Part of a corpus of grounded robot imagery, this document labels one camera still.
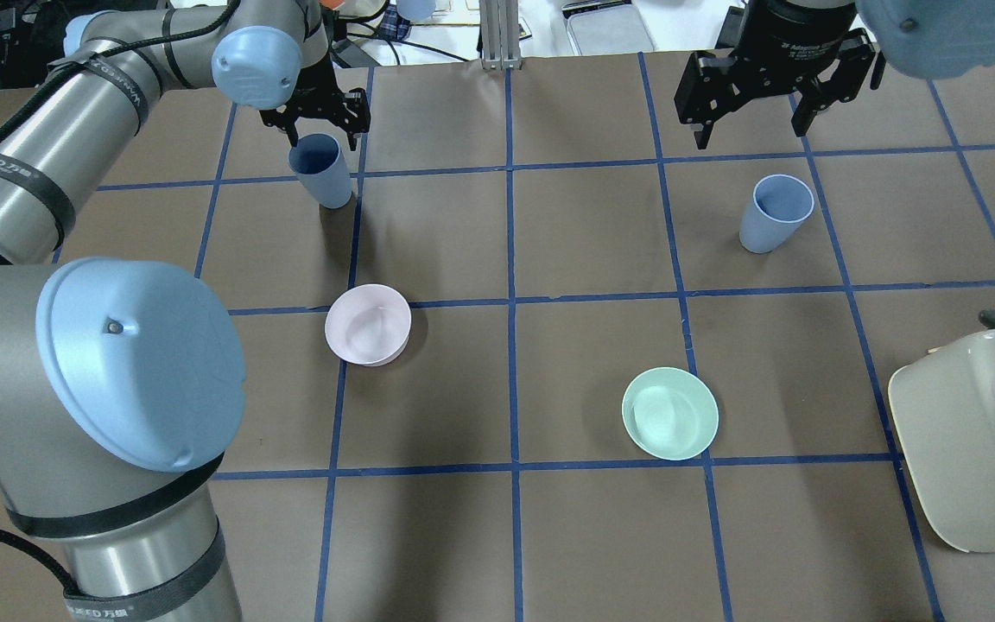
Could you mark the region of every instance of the plastic cup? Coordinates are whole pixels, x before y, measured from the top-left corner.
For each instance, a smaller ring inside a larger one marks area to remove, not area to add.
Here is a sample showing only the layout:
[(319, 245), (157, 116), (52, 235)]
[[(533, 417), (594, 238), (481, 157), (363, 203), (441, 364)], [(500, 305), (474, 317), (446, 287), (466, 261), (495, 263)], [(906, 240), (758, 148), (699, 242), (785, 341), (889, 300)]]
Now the plastic cup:
[(352, 200), (352, 175), (336, 138), (309, 134), (291, 149), (288, 161), (297, 180), (321, 205), (339, 209)]
[(656, 367), (633, 379), (620, 414), (632, 441), (663, 460), (688, 460), (704, 452), (719, 428), (712, 392), (676, 367)]
[(770, 175), (755, 184), (743, 211), (739, 243), (750, 252), (770, 252), (793, 235), (813, 213), (812, 188), (791, 175)]
[(377, 367), (406, 349), (411, 324), (409, 303), (402, 295), (368, 283), (344, 292), (328, 309), (325, 340), (348, 363)]
[(435, 0), (398, 0), (398, 15), (411, 22), (425, 21), (435, 12)]

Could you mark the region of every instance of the mint green bowl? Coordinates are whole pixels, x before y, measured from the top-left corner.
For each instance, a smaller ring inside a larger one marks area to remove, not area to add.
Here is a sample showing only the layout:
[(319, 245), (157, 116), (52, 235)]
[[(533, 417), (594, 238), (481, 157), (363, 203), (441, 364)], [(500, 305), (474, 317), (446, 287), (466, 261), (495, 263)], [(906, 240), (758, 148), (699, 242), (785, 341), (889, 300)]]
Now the mint green bowl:
[(676, 367), (656, 367), (633, 379), (620, 406), (624, 429), (644, 452), (688, 460), (712, 444), (719, 409), (701, 379)]

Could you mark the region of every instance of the cup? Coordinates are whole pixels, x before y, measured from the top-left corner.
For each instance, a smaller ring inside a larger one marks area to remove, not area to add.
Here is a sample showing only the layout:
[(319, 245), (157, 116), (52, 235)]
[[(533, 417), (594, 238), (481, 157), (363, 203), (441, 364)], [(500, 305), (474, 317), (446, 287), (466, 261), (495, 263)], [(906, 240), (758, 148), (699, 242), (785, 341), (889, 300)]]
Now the cup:
[(398, 0), (398, 15), (411, 22), (425, 21), (435, 12), (435, 0)]
[(770, 252), (813, 213), (812, 188), (791, 175), (770, 175), (755, 184), (739, 225), (739, 243), (750, 252)]
[(340, 209), (352, 200), (352, 175), (336, 138), (309, 134), (291, 149), (288, 161), (297, 180), (321, 205)]

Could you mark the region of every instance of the white toaster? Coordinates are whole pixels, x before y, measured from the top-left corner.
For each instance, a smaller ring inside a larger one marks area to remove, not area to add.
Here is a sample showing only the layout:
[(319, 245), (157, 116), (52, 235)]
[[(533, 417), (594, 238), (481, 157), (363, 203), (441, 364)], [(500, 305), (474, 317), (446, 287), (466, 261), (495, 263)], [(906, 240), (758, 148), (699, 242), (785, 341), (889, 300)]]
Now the white toaster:
[(963, 551), (995, 551), (995, 330), (905, 366), (889, 401), (928, 523)]

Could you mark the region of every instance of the white bowl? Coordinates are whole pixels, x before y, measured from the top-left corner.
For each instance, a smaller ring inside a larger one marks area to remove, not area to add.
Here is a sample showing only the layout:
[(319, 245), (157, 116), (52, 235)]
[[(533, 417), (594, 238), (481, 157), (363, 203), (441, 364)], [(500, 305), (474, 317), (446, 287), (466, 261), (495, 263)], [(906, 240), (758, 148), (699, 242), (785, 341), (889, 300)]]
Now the white bowl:
[(328, 309), (325, 340), (348, 363), (377, 367), (409, 342), (409, 303), (393, 288), (368, 283), (344, 292)]

